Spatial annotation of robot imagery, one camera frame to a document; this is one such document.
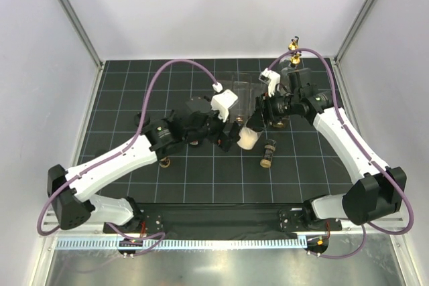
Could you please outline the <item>white powder shaker jar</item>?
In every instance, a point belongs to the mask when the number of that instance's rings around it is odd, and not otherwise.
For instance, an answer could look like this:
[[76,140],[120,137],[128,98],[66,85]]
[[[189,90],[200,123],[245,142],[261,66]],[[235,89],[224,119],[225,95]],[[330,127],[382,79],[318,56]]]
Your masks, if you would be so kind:
[[237,145],[243,150],[252,150],[260,138],[261,132],[254,131],[245,123],[239,131]]

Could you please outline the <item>tall bottle dark sauce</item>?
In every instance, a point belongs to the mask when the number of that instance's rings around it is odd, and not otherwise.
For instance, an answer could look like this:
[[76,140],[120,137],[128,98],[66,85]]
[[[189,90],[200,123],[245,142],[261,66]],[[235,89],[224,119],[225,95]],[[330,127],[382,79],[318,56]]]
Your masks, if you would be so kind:
[[288,71],[295,70],[301,63],[301,51],[295,51],[289,58]]

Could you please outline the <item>short bottle brown sauce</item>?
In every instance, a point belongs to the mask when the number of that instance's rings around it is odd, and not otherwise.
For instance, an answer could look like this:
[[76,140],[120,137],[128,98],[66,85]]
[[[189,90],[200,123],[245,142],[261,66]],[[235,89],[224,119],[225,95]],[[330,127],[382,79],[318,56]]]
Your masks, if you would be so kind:
[[294,36],[291,39],[291,42],[288,46],[289,51],[293,52],[293,53],[298,53],[299,52],[299,37],[298,36]]

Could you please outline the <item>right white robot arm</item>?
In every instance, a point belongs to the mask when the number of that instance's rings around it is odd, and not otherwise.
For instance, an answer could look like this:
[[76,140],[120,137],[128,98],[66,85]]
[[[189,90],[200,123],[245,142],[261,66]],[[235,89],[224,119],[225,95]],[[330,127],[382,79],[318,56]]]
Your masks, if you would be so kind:
[[238,146],[251,150],[265,128],[284,117],[306,119],[330,144],[345,166],[353,186],[346,194],[326,195],[307,202],[303,225],[319,229],[329,218],[346,218],[353,224],[368,224],[400,210],[400,193],[406,174],[390,167],[366,144],[337,104],[331,91],[320,92],[310,78],[310,69],[287,73],[288,86],[277,72],[265,69],[259,79],[267,92],[256,98],[255,111],[241,129]]

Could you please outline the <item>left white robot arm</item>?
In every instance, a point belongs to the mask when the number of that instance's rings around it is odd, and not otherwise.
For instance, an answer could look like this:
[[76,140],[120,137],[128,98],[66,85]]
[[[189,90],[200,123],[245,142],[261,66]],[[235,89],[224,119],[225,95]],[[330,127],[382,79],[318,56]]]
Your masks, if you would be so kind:
[[171,155],[186,145],[208,141],[223,151],[239,140],[240,126],[234,123],[224,132],[230,110],[238,98],[231,91],[212,98],[192,97],[162,119],[147,119],[136,136],[86,163],[64,169],[55,165],[48,170],[47,193],[62,230],[71,230],[85,222],[109,222],[126,232],[136,232],[142,217],[130,198],[97,195],[105,186],[141,167],[170,164]]

